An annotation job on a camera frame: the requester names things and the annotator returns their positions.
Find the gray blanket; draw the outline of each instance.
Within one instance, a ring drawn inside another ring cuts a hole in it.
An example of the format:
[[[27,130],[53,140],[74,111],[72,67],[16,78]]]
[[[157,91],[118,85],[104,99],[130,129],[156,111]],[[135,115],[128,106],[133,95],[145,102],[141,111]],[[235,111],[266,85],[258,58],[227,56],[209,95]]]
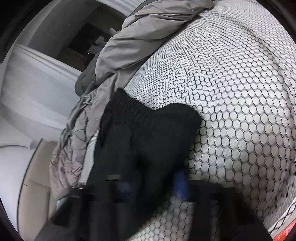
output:
[[[87,144],[99,128],[114,91],[124,88],[171,34],[212,6],[211,0],[149,1],[124,21],[122,30],[108,41],[96,60],[96,78],[93,74],[89,75],[92,78],[85,75],[75,87],[76,92],[86,91],[71,112],[50,162],[51,188],[56,198],[64,197],[71,186],[77,186]]]

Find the honeycomb pattern sheet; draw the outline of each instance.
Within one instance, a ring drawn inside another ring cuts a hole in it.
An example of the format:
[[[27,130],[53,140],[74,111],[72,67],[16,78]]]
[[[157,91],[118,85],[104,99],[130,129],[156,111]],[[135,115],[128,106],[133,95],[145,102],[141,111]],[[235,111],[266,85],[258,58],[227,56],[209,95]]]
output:
[[[125,91],[153,109],[195,108],[203,122],[185,159],[191,173],[233,182],[272,232],[296,196],[295,43],[256,1],[214,3],[157,50]],[[171,202],[131,240],[187,240],[191,215]]]

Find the black pants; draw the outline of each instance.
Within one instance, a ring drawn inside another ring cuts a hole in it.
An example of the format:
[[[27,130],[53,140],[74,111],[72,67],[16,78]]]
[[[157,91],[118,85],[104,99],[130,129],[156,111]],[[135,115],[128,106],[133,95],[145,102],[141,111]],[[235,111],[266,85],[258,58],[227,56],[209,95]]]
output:
[[[118,89],[101,119],[87,186],[90,240],[124,241],[156,211],[184,168],[201,117],[191,107],[152,110]]]

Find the red object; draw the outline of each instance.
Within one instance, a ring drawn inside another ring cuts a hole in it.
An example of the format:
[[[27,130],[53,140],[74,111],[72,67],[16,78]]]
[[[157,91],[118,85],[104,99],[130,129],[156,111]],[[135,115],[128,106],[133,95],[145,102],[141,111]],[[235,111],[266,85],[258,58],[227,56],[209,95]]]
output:
[[[275,236],[274,241],[283,241],[287,237],[288,233],[291,231],[295,223],[296,220],[294,220],[288,227],[286,227],[286,229],[283,232]]]

